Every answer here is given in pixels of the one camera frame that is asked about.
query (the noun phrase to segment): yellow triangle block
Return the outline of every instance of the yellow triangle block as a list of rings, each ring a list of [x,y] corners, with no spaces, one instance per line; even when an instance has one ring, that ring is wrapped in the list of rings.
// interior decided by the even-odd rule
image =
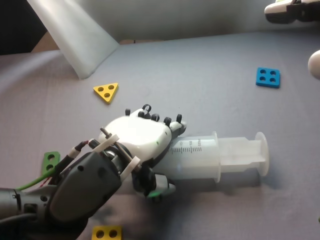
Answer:
[[[94,86],[93,90],[106,101],[107,104],[110,104],[114,98],[116,91],[118,89],[118,83],[111,83],[107,85]]]

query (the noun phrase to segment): syringe barrel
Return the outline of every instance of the syringe barrel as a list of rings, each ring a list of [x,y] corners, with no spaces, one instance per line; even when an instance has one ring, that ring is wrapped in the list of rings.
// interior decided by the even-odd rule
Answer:
[[[269,169],[267,140],[258,132],[255,140],[245,137],[211,136],[178,137],[172,141],[166,156],[153,168],[173,180],[214,179],[221,173],[243,172],[257,168],[262,176]]]

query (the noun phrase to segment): gray tablecloth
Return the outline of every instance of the gray tablecloth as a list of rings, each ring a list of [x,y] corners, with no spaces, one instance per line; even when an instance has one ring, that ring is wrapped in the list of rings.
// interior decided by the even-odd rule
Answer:
[[[86,80],[59,51],[0,56],[0,185],[33,180],[44,152],[64,156],[125,108],[148,103],[162,120],[182,114],[185,136],[263,132],[268,175],[177,182],[157,205],[121,189],[79,239],[121,225],[125,240],[318,240],[320,81],[307,69],[318,49],[315,29],[123,45]],[[280,89],[256,86],[258,67],[279,69]],[[107,105],[93,87],[110,83],[119,89]]]

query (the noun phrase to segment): blue square block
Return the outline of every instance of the blue square block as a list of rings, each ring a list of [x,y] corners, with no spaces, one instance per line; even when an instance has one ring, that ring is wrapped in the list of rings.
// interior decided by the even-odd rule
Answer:
[[[278,89],[280,87],[280,71],[278,69],[258,67],[255,84]]]

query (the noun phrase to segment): hole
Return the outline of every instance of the hole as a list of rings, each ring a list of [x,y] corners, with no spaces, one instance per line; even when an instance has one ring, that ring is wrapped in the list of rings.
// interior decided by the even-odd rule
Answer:
[[[42,202],[48,201],[48,198],[46,196],[41,196],[40,199],[41,199]]]
[[[49,154],[48,156],[48,160],[51,161],[51,160],[54,160],[55,159],[55,155],[53,154]]]
[[[115,238],[117,235],[118,235],[118,233],[117,233],[116,230],[111,230],[111,231],[109,232],[109,237],[110,237],[110,238]]]
[[[78,170],[79,170],[80,172],[82,172],[83,170],[85,170],[85,168],[84,168],[84,166],[78,166]]]
[[[105,235],[104,231],[101,231],[101,230],[97,231],[96,234],[95,234],[95,236],[98,239],[102,239],[104,237],[104,235]]]
[[[53,166],[53,165],[51,165],[51,164],[49,164],[48,166],[46,166],[46,168],[45,168],[45,169],[46,169],[47,171],[49,171],[50,169],[53,169],[53,168],[54,168],[54,166]]]

